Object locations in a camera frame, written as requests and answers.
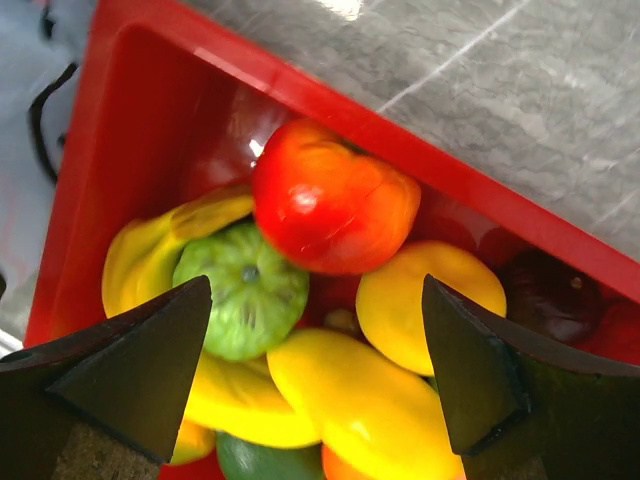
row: dark purple vegetable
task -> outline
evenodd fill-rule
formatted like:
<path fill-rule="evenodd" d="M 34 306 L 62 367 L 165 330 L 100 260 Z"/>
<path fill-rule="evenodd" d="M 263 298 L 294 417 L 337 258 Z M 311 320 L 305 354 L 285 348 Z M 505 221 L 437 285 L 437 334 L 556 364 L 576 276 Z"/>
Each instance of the dark purple vegetable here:
<path fill-rule="evenodd" d="M 516 255 L 498 275 L 507 318 L 559 342 L 585 339 L 604 315 L 598 284 L 541 250 Z"/>

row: green tomato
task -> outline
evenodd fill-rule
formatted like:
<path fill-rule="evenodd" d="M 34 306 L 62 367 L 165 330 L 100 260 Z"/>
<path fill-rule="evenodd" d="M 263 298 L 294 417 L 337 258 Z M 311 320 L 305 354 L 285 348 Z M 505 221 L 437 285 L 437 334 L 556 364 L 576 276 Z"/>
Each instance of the green tomato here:
<path fill-rule="evenodd" d="M 190 241 L 173 285 L 200 275 L 209 279 L 212 300 L 204 349 L 230 361 L 259 357 L 282 342 L 309 296 L 309 273 L 276 252 L 254 222 Z"/>

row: white surface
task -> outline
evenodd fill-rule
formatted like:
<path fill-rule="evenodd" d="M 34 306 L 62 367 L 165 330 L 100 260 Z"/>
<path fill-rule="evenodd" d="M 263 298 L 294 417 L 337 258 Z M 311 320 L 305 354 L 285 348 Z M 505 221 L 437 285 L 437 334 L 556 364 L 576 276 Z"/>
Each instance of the white surface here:
<path fill-rule="evenodd" d="M 0 271 L 7 281 L 0 314 L 7 299 L 15 298 L 16 288 L 38 269 L 54 195 L 36 161 L 28 108 L 72 60 L 65 47 L 44 41 L 39 19 L 35 4 L 0 0 Z M 52 105 L 45 108 L 43 123 L 64 132 L 71 102 L 58 99 Z M 51 132 L 45 136 L 50 144 Z M 29 303 L 24 305 L 27 312 Z"/>

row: green vegetable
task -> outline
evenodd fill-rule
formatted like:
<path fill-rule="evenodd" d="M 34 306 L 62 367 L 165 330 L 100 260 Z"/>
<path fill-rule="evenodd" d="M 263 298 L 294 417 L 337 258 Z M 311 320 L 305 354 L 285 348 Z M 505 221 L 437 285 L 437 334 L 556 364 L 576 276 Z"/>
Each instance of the green vegetable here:
<path fill-rule="evenodd" d="M 280 449 L 219 433 L 218 464 L 226 480 L 324 480 L 321 446 Z"/>
<path fill-rule="evenodd" d="M 173 285 L 206 275 L 213 305 L 204 349 L 230 361 L 259 357 L 282 342 L 302 316 L 309 274 L 294 267 L 244 222 L 190 241 Z"/>

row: red tomato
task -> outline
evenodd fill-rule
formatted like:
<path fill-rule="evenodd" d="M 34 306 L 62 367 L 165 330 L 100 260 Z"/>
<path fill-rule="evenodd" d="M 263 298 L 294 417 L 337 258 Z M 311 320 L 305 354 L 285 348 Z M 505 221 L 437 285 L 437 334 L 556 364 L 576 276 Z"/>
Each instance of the red tomato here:
<path fill-rule="evenodd" d="M 577 347 L 611 360 L 640 365 L 640 306 L 628 300 L 614 303 L 591 338 Z"/>
<path fill-rule="evenodd" d="M 252 184 L 255 219 L 271 244 L 296 265 L 331 275 L 387 262 L 407 238 L 421 195 L 415 180 L 309 119 L 273 134 Z"/>
<path fill-rule="evenodd" d="M 322 468 L 327 480 L 372 480 L 371 477 L 355 470 L 326 445 L 322 445 Z"/>

